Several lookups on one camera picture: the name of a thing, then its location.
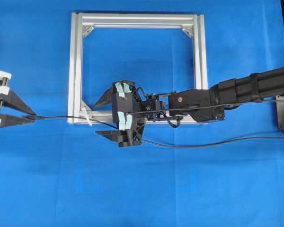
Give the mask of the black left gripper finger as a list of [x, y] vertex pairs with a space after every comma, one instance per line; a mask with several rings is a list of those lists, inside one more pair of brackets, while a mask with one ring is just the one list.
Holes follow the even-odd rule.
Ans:
[[12, 115], [1, 114], [0, 115], [0, 128], [15, 126], [15, 125], [25, 125], [34, 123], [34, 120], [26, 119], [26, 118], [19, 118]]
[[7, 95], [1, 93], [1, 101], [5, 107], [9, 107], [26, 114], [36, 115], [36, 113], [12, 90], [9, 90]]

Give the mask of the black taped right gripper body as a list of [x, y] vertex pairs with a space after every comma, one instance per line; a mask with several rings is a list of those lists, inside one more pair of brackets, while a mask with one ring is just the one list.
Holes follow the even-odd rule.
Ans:
[[135, 83], [128, 80], [114, 82], [112, 89], [113, 122], [118, 128], [113, 133], [113, 140], [120, 147], [141, 145], [146, 119], [138, 114], [142, 99]]

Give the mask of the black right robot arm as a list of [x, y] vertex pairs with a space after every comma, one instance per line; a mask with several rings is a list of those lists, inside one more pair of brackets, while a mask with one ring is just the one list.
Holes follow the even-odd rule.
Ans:
[[114, 130], [96, 133], [120, 147], [137, 146], [142, 143], [147, 121], [166, 121], [173, 128], [178, 128], [185, 116], [195, 122], [221, 121], [225, 119], [225, 110], [262, 103], [269, 97], [283, 94], [284, 67], [226, 80], [210, 89], [162, 94], [146, 94], [134, 82], [121, 80], [114, 82], [94, 105], [111, 104]]

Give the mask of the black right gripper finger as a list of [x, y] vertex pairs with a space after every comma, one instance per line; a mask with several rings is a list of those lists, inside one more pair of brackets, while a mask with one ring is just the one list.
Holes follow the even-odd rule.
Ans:
[[104, 94], [100, 97], [98, 101], [94, 104], [95, 108], [99, 108], [105, 105], [111, 105], [112, 104], [112, 94], [114, 89], [111, 87], [107, 89]]
[[125, 131], [96, 131], [96, 134], [113, 142], [128, 142], [128, 136]]

